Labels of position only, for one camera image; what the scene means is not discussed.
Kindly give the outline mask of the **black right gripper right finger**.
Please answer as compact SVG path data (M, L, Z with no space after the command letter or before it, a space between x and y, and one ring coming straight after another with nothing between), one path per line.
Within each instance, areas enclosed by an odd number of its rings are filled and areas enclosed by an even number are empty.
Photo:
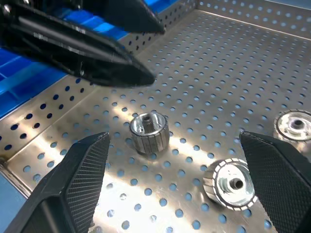
M311 233L311 162L279 139L241 132L255 193L278 233Z

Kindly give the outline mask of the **blue plastic compartment tray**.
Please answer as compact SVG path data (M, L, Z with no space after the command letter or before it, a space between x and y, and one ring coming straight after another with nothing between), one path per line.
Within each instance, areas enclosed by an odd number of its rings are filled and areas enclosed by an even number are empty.
M182 16L195 8L197 0L144 0L170 27ZM87 26L94 31L121 39L128 32L105 22L87 11L61 11L61 18ZM55 68L0 48L0 118L60 80L65 73Z

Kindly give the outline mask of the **perforated steel tray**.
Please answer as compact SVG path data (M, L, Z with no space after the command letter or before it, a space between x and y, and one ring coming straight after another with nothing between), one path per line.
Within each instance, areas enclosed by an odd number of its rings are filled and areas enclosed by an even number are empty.
M209 200L202 177L243 158L241 131L272 134L284 110L311 111L311 40L218 16L252 2L197 1L165 35L121 41L154 71L152 86L107 88L64 77L0 118L0 233L70 146L102 131L110 149L91 233L276 233L262 205L234 212ZM139 153L130 122L168 121L161 152Z

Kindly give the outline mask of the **ribbed metal roller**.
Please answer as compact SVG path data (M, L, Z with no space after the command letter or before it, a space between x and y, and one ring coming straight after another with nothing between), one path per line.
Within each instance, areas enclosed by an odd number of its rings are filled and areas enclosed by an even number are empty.
M311 113L291 109L274 120L273 137L294 146L300 153L311 153Z
M135 117L129 125L135 149L141 154L163 151L169 144L167 119L158 112L146 112Z
M233 211L246 210L258 199L247 162L238 158L212 163L203 176L203 188L211 200Z

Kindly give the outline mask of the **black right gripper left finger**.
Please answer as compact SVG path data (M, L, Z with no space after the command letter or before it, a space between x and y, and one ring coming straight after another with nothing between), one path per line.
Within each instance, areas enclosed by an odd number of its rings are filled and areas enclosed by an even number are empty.
M107 132L73 144L37 184L4 233L88 233L103 185Z

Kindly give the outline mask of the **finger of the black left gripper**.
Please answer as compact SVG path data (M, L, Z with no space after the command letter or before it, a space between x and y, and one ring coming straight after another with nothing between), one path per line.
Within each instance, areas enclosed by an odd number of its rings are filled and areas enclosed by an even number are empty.
M74 7L91 12L130 33L165 33L159 17L144 0L72 0Z
M0 4L0 47L100 86L149 86L156 79L114 39L27 4Z

